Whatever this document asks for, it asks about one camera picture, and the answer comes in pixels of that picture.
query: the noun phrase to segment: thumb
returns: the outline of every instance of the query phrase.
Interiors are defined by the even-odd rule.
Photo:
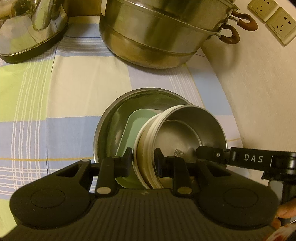
[[[296,216],[296,198],[283,205],[280,205],[277,211],[279,218],[292,218]]]

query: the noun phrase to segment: electrical outlet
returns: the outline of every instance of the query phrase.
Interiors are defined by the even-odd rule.
[[[271,16],[266,24],[284,45],[296,36],[296,21],[282,7]]]
[[[266,22],[276,12],[279,5],[274,0],[252,0],[248,7]]]

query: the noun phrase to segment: electric kettle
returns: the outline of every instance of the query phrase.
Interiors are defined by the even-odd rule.
[[[55,45],[68,16],[64,0],[0,0],[0,58],[19,63]]]

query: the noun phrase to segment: wall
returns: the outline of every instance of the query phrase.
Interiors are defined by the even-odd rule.
[[[296,19],[288,0],[276,1]],[[232,22],[240,34],[238,44],[213,37],[202,49],[230,102],[244,147],[296,151],[296,39],[282,46],[247,10],[249,2],[235,4],[256,19],[259,29],[248,32]]]

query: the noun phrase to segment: tablecloth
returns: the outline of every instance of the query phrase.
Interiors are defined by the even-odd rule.
[[[174,69],[131,66],[105,46],[98,23],[98,16],[71,18],[63,39],[42,55],[19,64],[0,60],[0,236],[15,225],[9,210],[15,190],[80,159],[94,161],[100,117],[128,91],[175,92],[215,115],[229,147],[242,146],[227,98],[201,49]]]

